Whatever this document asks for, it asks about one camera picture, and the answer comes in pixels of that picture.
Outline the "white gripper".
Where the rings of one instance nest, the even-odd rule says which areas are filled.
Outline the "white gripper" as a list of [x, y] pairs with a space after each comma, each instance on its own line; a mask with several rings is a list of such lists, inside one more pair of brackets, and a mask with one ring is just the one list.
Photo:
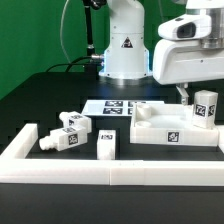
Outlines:
[[160, 84], [177, 84], [187, 105], [189, 82], [224, 78], [224, 49], [202, 49], [198, 40], [160, 40], [153, 56], [153, 77]]

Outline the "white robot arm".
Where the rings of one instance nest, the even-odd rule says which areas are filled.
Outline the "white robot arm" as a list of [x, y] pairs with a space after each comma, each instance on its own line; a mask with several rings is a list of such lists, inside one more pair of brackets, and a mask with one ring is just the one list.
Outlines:
[[224, 0], [173, 0], [186, 12], [161, 24], [153, 54], [144, 45], [144, 7], [138, 0], [108, 0], [110, 43], [99, 77], [133, 85], [150, 77], [175, 84], [186, 102], [190, 82], [224, 79]]

